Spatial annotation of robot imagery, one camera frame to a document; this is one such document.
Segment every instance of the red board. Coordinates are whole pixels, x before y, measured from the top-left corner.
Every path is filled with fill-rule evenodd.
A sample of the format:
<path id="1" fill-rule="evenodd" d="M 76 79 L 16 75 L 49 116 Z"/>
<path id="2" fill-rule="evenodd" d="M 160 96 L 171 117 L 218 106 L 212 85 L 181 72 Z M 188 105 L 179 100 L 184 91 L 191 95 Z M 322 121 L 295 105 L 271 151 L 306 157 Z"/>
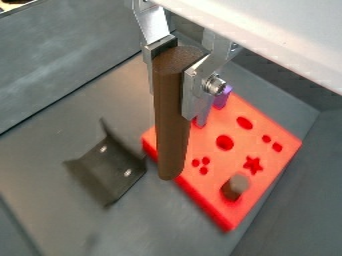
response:
<path id="1" fill-rule="evenodd" d="M 156 160 L 153 127 L 143 134 L 141 143 Z M 300 144 L 234 93 L 222 110 L 212 108 L 204 128 L 191 125 L 184 170 L 175 181 L 223 231 L 239 225 Z M 250 188 L 232 202 L 220 187 L 236 173 L 248 177 Z"/>

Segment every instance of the star-shaped hole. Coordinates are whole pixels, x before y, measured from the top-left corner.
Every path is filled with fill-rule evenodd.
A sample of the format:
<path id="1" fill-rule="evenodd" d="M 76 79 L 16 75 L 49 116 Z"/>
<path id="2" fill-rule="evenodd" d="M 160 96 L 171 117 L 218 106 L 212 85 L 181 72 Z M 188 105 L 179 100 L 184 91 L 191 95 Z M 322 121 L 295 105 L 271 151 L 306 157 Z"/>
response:
<path id="1" fill-rule="evenodd" d="M 255 175 L 258 171 L 263 170 L 263 167 L 260 166 L 260 158 L 251 158 L 247 156 L 243 168 L 250 169 L 251 174 Z"/>

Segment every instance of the dark gray floor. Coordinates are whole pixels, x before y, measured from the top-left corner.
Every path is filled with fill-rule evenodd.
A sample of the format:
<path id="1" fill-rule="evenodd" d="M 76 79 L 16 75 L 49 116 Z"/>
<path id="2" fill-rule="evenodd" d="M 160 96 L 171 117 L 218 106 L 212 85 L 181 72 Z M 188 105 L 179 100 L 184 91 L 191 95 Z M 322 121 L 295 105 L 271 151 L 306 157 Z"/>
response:
<path id="1" fill-rule="evenodd" d="M 20 223 L 0 197 L 0 255 L 39 256 L 40 252 L 32 243 Z"/>
<path id="2" fill-rule="evenodd" d="M 234 256 L 342 253 L 342 110 L 323 112 Z"/>
<path id="3" fill-rule="evenodd" d="M 318 116 L 314 108 L 234 63 L 223 78 L 304 138 Z M 100 117 L 140 152 L 140 134 L 153 123 L 148 90 L 137 55 L 1 136 L 1 193 L 45 255 L 226 256 L 254 219 L 266 197 L 239 229 L 222 234 L 175 184 L 157 179 L 151 162 L 108 211 L 68 175 L 63 161 L 79 158 L 104 137 Z"/>

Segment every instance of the circular hole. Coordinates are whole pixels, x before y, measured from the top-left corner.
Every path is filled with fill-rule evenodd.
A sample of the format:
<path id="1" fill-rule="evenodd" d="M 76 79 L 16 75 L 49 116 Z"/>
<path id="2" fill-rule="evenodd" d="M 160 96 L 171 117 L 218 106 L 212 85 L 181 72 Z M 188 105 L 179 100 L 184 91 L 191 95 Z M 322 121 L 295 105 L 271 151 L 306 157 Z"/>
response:
<path id="1" fill-rule="evenodd" d="M 208 173 L 208 168 L 207 168 L 207 167 L 200 167 L 199 173 L 200 173 L 202 175 L 206 175 L 206 174 Z"/>
<path id="2" fill-rule="evenodd" d="M 236 122 L 243 129 L 246 129 L 246 130 L 252 129 L 252 123 L 246 117 L 239 116 L 236 119 Z"/>
<path id="3" fill-rule="evenodd" d="M 270 143 L 271 142 L 271 137 L 268 135 L 263 135 L 262 140 L 263 140 L 264 143 Z"/>
<path id="4" fill-rule="evenodd" d="M 192 160 L 192 166 L 194 166 L 194 167 L 199 167 L 199 160 L 198 160 L 198 159 L 194 159 L 194 160 Z"/>
<path id="5" fill-rule="evenodd" d="M 216 138 L 216 146 L 223 151 L 228 151 L 234 147 L 234 141 L 232 141 L 232 139 L 227 135 L 220 135 Z"/>
<path id="6" fill-rule="evenodd" d="M 208 165 L 210 164 L 210 158 L 208 157 L 203 157 L 202 158 L 202 164 L 204 164 L 204 165 Z"/>
<path id="7" fill-rule="evenodd" d="M 272 144 L 272 149 L 275 152 L 280 152 L 283 150 L 283 146 L 279 143 Z"/>

